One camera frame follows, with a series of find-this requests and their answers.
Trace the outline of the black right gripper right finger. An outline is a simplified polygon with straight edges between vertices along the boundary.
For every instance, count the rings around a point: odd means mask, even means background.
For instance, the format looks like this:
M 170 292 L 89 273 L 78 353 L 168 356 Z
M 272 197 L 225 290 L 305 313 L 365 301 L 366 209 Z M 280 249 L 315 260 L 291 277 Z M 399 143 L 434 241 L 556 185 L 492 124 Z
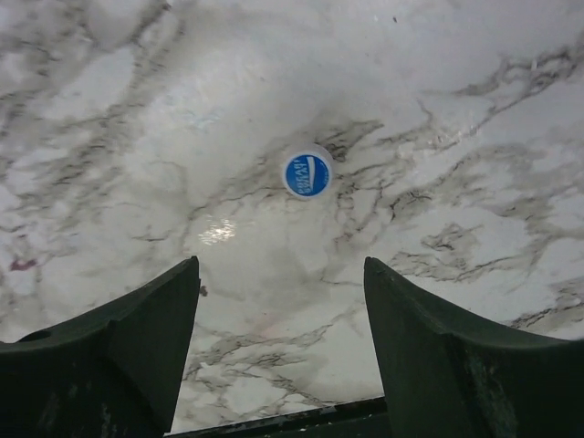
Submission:
M 364 263 L 394 437 L 580 437 L 583 343 L 480 317 Z

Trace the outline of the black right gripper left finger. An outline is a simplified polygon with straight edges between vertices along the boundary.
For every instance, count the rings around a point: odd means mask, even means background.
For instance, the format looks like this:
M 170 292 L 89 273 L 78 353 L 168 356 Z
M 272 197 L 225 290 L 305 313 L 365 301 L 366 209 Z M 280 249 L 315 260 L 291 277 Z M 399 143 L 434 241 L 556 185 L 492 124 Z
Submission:
M 199 261 L 1 345 L 4 437 L 162 437 L 172 428 Z

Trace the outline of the blue white cap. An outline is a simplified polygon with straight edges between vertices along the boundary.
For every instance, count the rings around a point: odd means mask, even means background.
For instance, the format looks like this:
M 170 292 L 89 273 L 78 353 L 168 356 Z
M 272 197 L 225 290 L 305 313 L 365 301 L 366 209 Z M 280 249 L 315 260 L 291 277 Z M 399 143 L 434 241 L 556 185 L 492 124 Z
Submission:
M 316 143 L 295 143 L 286 149 L 281 179 L 286 190 L 299 199 L 314 199 L 325 193 L 334 177 L 334 160 Z

